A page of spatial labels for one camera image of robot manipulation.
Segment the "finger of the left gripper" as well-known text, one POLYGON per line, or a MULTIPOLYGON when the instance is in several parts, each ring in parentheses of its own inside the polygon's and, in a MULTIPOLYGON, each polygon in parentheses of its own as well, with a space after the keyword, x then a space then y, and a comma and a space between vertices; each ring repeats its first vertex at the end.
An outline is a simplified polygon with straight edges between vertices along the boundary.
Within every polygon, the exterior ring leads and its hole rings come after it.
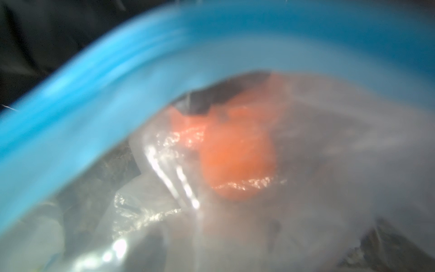
POLYGON ((238 75, 181 96, 173 101, 173 107, 184 116, 206 115, 213 105, 226 103, 243 91, 262 84, 270 76, 271 73, 266 71, 238 75))

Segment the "bag orange top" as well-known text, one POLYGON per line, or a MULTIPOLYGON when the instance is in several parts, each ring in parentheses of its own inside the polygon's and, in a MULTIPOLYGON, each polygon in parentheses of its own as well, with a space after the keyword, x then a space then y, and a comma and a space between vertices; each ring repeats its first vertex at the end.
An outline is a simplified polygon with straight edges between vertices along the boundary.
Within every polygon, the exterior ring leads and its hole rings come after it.
POLYGON ((169 108, 176 142, 199 156, 206 184, 232 201, 254 197, 271 183, 278 159, 271 132, 286 109, 284 78, 271 73, 206 115, 184 116, 169 108))

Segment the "clear zip-top bag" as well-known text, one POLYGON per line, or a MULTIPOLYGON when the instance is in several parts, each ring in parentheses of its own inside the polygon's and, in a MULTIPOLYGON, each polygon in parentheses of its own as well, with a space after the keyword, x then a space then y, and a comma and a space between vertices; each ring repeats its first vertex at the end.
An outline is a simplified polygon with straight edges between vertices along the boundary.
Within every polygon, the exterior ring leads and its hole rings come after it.
POLYGON ((435 10, 2 1, 3 272, 432 272, 435 10))

